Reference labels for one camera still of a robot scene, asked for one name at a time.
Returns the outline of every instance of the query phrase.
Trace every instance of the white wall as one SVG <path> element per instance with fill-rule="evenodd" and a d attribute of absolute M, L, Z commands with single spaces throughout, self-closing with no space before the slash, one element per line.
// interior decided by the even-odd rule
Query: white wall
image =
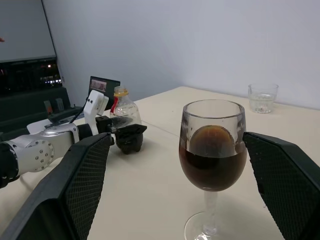
<path fill-rule="evenodd" d="M 0 63 L 55 57 L 41 0 L 0 0 Z"/>
<path fill-rule="evenodd" d="M 43 0 L 59 67 L 80 105 L 91 75 L 133 100 L 177 86 L 320 109 L 319 0 Z"/>

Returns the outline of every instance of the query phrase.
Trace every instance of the white robotic arm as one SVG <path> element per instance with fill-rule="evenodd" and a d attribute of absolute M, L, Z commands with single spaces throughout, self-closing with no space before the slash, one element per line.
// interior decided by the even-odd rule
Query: white robotic arm
<path fill-rule="evenodd" d="M 108 97 L 95 90 L 91 91 L 87 99 L 83 112 L 85 123 L 89 125 L 92 135 L 99 134 L 96 115 L 101 116 L 103 114 L 108 100 Z M 10 151 L 16 160 L 15 163 L 9 163 L 1 162 L 5 160 L 0 159 L 0 168 L 1 166 L 3 166 L 3 169 L 6 167 L 12 168 L 9 164 L 15 166 L 15 171 L 10 171 L 9 176 L 2 174 L 0 177 L 3 179 L 16 178 L 27 172 L 39 172 L 45 169 L 54 160 L 63 157 L 72 144 L 79 142 L 80 135 L 81 132 L 79 132 L 78 127 L 74 123 L 69 123 L 45 129 L 37 134 L 22 135 L 0 143 L 3 151 Z"/>

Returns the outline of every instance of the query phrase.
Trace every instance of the water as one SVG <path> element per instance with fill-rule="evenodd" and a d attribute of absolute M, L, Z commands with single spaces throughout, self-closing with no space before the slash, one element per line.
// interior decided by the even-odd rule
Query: water
<path fill-rule="evenodd" d="M 249 96 L 252 111 L 260 114 L 267 114 L 273 110 L 275 95 L 268 93 L 252 93 Z"/>

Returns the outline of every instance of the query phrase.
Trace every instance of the white bracket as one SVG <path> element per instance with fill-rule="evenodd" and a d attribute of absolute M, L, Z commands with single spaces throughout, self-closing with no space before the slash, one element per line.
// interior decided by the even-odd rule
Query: white bracket
<path fill-rule="evenodd" d="M 89 124 L 92 135 L 99 134 L 96 124 L 96 115 L 102 116 L 106 109 L 109 98 L 103 93 L 92 90 L 84 106 L 84 120 Z"/>

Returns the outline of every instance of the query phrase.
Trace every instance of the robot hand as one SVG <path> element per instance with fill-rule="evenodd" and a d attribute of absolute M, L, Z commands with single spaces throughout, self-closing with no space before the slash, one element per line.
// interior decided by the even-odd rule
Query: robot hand
<path fill-rule="evenodd" d="M 96 115 L 102 115 L 108 98 L 91 91 L 84 107 L 86 124 L 69 123 L 45 129 L 37 134 L 22 135 L 0 143 L 0 188 L 27 172 L 39 172 L 65 155 L 72 144 L 99 133 Z"/>
<path fill-rule="evenodd" d="M 0 142 L 0 189 L 22 174 L 42 171 L 54 160 L 63 157 L 72 144 L 92 135 L 115 134 L 117 146 L 122 152 L 138 152 L 142 145 L 142 133 L 147 127 L 130 125 L 130 117 L 101 116 L 108 100 L 102 93 L 92 90 L 83 109 L 85 124 L 54 126 L 37 134 Z"/>

